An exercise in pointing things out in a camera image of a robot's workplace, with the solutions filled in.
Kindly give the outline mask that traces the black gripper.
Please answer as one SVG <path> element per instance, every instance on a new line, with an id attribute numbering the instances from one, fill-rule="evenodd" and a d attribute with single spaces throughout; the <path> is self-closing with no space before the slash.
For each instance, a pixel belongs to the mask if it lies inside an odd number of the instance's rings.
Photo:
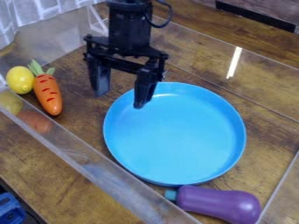
<path id="1" fill-rule="evenodd" d="M 108 35 L 84 37 L 88 77 L 95 96 L 109 91 L 111 68 L 136 74 L 133 107 L 151 100 L 156 84 L 164 80 L 168 54 L 151 47 L 151 29 L 164 28 L 169 21 L 155 24 L 151 0 L 109 0 Z"/>

